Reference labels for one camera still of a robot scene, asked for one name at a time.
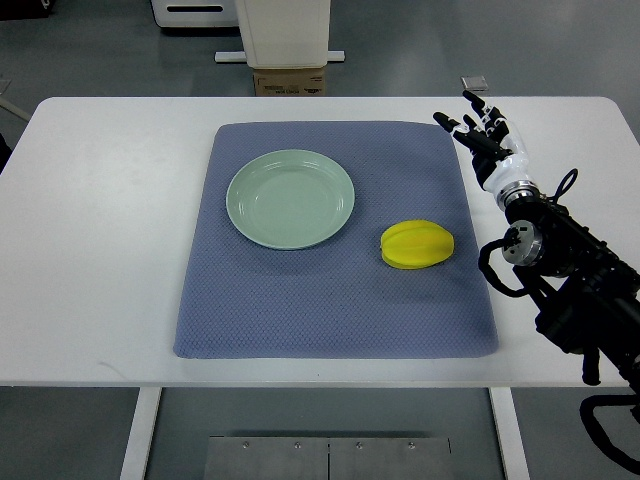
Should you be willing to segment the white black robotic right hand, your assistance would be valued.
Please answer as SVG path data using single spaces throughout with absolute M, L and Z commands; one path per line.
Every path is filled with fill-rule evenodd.
M 495 197 L 508 185 L 533 180 L 528 174 L 529 155 L 513 122 L 494 105 L 464 91 L 479 121 L 464 115 L 461 122 L 442 112 L 433 119 L 472 155 L 472 168 L 480 187 Z

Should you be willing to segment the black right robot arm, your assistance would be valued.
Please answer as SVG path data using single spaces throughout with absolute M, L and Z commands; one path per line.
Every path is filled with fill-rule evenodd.
M 498 188 L 496 203 L 509 227 L 481 248 L 478 267 L 497 291 L 533 300 L 537 331 L 563 352 L 582 356 L 585 384 L 599 384 L 602 357 L 629 384 L 628 395 L 584 399 L 579 413 L 594 445 L 636 474 L 638 460 L 612 443 L 595 411 L 627 406 L 639 415 L 639 274 L 559 204 L 576 178 L 571 170 L 552 196 L 530 180 Z

